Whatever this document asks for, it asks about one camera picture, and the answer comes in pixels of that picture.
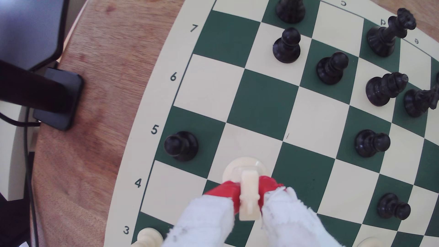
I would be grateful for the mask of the white taped red gripper finger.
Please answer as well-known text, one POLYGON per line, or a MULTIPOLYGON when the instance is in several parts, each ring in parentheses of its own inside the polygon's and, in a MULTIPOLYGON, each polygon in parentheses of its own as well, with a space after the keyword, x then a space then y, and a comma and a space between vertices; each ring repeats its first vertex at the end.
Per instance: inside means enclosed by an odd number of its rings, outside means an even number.
POLYGON ((270 247, 342 247, 291 187, 259 177, 259 206, 270 247))
POLYGON ((240 207, 240 183, 224 182, 193 199, 163 247, 222 247, 240 207))

